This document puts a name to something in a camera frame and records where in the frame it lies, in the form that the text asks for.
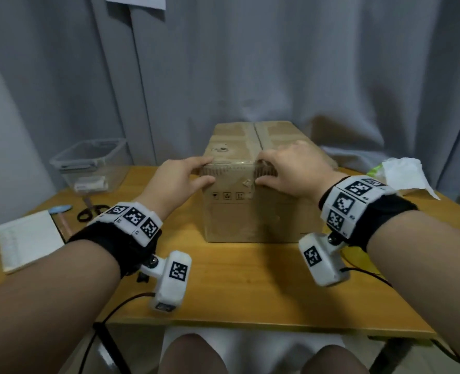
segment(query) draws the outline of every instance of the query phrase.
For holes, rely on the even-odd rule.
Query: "person's right arm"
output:
[[[334,171],[304,142],[265,150],[277,177],[267,185],[316,204],[346,175]],[[460,230],[420,211],[408,211],[384,223],[370,238],[370,259],[394,289],[460,354]]]

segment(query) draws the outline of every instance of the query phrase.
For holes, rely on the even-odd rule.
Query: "tabletop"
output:
[[[94,204],[130,201],[143,190],[156,168],[133,166],[120,188],[93,195]],[[358,173],[342,169],[349,175]],[[442,201],[424,191],[406,198],[420,210],[460,228],[460,206],[443,195]],[[64,189],[34,211],[72,204],[65,217],[74,232],[84,209],[81,198]],[[315,284],[297,244],[206,243],[202,234],[202,194],[192,196],[163,225],[157,255],[179,250],[192,257],[192,269],[182,306],[172,314],[136,299],[111,319],[117,323],[184,324],[285,329],[289,331],[361,332],[367,335],[432,338],[436,333],[394,289],[375,278],[351,272],[351,279],[333,287]],[[0,262],[0,282],[5,274]],[[97,320],[126,298],[152,291],[155,280],[137,283],[125,277]]]

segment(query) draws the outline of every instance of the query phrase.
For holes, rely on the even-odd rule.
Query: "plastic bin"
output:
[[[131,159],[124,138],[79,142],[50,159],[78,195],[114,191],[128,172]]]

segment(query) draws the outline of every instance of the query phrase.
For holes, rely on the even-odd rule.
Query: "cardboard box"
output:
[[[254,184],[259,176],[276,175],[270,163],[256,162],[258,153],[296,140],[312,144],[337,168],[288,121],[216,125],[204,153],[214,161],[201,170],[201,175],[216,177],[203,192],[208,242],[298,242],[305,234],[321,232],[324,223],[316,205]]]

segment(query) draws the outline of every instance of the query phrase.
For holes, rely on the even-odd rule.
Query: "gray curtain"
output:
[[[167,0],[131,7],[157,161],[212,127],[288,119],[341,165],[417,157],[460,193],[460,0]]]
[[[460,0],[0,0],[0,71],[45,163],[124,134],[160,164],[288,119],[343,166],[417,157],[460,194]]]

